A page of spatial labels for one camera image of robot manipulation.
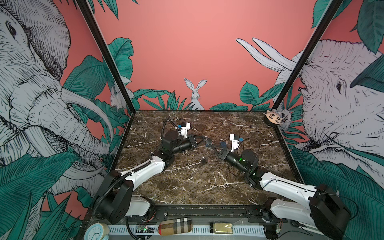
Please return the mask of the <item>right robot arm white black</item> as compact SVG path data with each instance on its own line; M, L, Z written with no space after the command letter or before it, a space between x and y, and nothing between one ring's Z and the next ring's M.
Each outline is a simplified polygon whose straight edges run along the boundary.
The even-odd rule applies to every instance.
M244 150L239 155L234 150L206 140L216 156L244 173L245 181L255 190L275 193L287 201L273 200L270 211L279 219L290 219L315 227L333 240L342 240L352 213L331 187L305 185L266 172L258 165L254 151Z

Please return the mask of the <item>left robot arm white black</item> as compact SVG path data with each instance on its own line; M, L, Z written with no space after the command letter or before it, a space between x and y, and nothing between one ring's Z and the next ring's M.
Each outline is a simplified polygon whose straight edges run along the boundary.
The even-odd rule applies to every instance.
M150 178L164 172L175 161L175 155L195 149L206 137L188 134L190 123L162 131L161 143L150 158L121 173L110 171L100 185L92 205L92 218L116 224L125 217L140 216L150 220L155 213L150 199L134 197L133 192Z

